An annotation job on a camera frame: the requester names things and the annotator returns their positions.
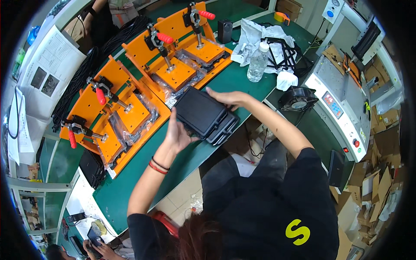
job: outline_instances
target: label sticker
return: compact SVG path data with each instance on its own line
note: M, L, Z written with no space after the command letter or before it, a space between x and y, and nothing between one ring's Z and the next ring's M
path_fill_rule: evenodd
M363 128L360 128L360 135L363 138L363 142L365 143L365 140L367 139L367 137L365 136L365 134L363 132Z

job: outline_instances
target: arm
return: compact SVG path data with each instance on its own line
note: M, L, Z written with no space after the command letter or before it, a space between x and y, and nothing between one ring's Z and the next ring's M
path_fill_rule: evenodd
M92 5L92 9L96 13L101 11L103 6L106 4L107 0L95 0L94 4ZM84 19L84 27L85 27L85 35L88 35L91 31L91 22L94 19L91 13L88 13L87 16Z
M153 156L156 164L168 169L176 158L176 155L185 149L191 142L197 141L197 137L189 137L183 124L176 121L176 108L173 107L169 119L166 138ZM130 195L127 207L127 216L131 214L147 214L147 210L156 195L165 174L147 166L133 192Z
M239 106L247 109L272 131L295 159L299 156L303 148L313 148L308 139L297 127L249 94L240 91L218 93L209 87L206 87L206 90L210 96L219 102L227 105L236 105L233 108L234 110Z

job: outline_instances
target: green workbench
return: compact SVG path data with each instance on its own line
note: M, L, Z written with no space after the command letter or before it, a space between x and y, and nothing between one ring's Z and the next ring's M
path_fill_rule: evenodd
M168 3L165 6L153 11L151 14L149 14L149 16L153 20L156 20L158 17L166 17L167 15L177 12L182 8L183 4ZM241 18L257 14L263 10L248 3L242 2L241 0L225 0L207 4L207 11L216 14L215 20L210 21L210 25L213 31L216 31L217 20L228 18L232 22L236 22ZM254 21L257 23L270 22L273 25L282 26L284 32L287 35L291 35L303 51L306 50L309 46L308 42L313 40L313 35L311 35L308 31L296 23L291 22L290 26L284 26L282 23L273 19L273 14L260 17ZM238 39L239 37L240 30L234 30L233 39ZM234 49L235 45L228 43L226 44L226 47L229 49ZM142 77L140 72L123 54L118 57L118 60L122 61L123 64L136 78ZM260 82L252 83L247 79L247 68L248 66L240 67L238 63L233 62L219 75L217 75L211 82L209 82L207 86L218 92L230 92L238 90L249 93L260 101L263 101L266 97L268 97L270 102L277 102L282 92L277 90L273 91L276 85L276 75L264 74ZM244 108L237 109L236 114L241 119L240 124L242 124L250 115L250 113ZM285 116L291 122L294 122L297 117L291 114L285 114ZM93 194L93 197L101 211L107 217L107 220L110 222L117 233L121 233L127 229L126 211L131 191L142 175L144 169L147 167L151 156L162 143L166 134L167 125L168 124L166 122L143 145L143 147L114 180L108 176L102 185ZM324 165L328 168L330 151L332 149L340 149L339 144L333 135L329 134L330 131L328 127L319 118L317 113L312 110L309 114L306 114L303 117L302 122L299 124L299 129L314 145L322 157ZM322 142L323 134L328 137L325 142ZM66 143L66 145L66 148L70 149L69 144ZM162 182L151 206L155 206L160 200L162 200L181 181L183 181L195 169L197 169L217 148L218 147L214 147L204 141L198 141L189 145L186 148L186 151L180 153L177 159L174 161L173 165L171 166L170 173ZM347 172L351 170L352 166L348 166L346 168L349 168L346 169Z

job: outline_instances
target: black bracelet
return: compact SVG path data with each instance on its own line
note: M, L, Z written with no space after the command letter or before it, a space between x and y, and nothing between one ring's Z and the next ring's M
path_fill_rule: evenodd
M153 160L154 163L157 164L157 166L159 166L163 170L165 170L165 171L170 171L171 170L171 168L166 169L165 167L163 167L162 165L160 165L157 161L155 161L155 159L153 158L153 156L152 156L152 160Z

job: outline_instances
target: hand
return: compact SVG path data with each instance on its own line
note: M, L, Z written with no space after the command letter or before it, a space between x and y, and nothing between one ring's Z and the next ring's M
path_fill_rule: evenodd
M118 254L116 254L111 247L104 244L102 241L99 241L101 243L101 246L96 247L95 245L92 245L95 250L97 250L98 253L102 254L103 258L106 260L115 260L118 259Z
M166 144L175 155L185 149L190 143L199 140L198 137L190 137L183 123L176 121L176 108L172 107L169 119L168 132L164 144Z
M91 258L91 260L95 259L94 254L92 253L90 247L89 247L89 242L88 240L84 240L82 242L82 247L84 248L84 250L87 252L87 255L89 256L89 258Z
M90 13L88 13L84 19L84 22L83 22L84 28L85 28L84 36L88 36L91 32L92 19L93 19L93 16Z
M228 107L234 105L231 111L235 111L237 108L243 106L244 101L249 97L248 94L241 91L218 93L213 91L210 87L206 87L205 89L207 93L218 102L226 104Z

